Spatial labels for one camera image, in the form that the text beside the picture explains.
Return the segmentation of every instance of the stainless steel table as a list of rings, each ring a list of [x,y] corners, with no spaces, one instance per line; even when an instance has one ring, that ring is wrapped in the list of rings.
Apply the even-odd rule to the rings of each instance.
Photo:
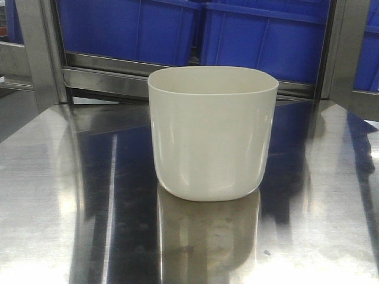
[[[378,283],[379,123],[278,103],[258,191],[155,176],[147,105],[53,106],[0,144],[0,283]]]

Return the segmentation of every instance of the blue plastic crate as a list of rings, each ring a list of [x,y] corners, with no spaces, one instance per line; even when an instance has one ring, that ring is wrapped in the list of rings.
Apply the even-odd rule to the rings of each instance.
[[[277,79],[315,83],[324,20],[208,3],[201,64],[243,66]]]
[[[7,32],[10,43],[24,44],[21,33],[20,21],[14,0],[5,0],[5,12],[7,14]]]
[[[119,59],[188,64],[201,4],[183,0],[58,0],[65,48]]]
[[[222,4],[326,18],[330,0],[214,0]]]
[[[379,92],[379,27],[366,28],[354,89]]]

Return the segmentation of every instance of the metal frame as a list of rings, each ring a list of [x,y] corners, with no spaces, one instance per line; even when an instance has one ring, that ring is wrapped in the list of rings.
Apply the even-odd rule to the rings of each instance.
[[[331,0],[323,56],[316,86],[280,82],[279,94],[292,98],[333,99],[349,107],[370,0]],[[132,62],[93,54],[64,52],[56,0],[16,0],[25,46],[0,43],[5,77],[0,87],[34,89],[40,110],[70,103],[70,90],[105,93],[112,98],[147,100],[146,77],[170,66]],[[28,82],[27,67],[33,83]],[[358,92],[370,98],[375,93]]]

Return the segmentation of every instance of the white container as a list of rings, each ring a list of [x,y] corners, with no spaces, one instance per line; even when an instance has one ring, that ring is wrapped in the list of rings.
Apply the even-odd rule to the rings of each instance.
[[[148,79],[159,183],[177,197],[226,201],[263,177],[278,81],[254,69],[175,67]]]

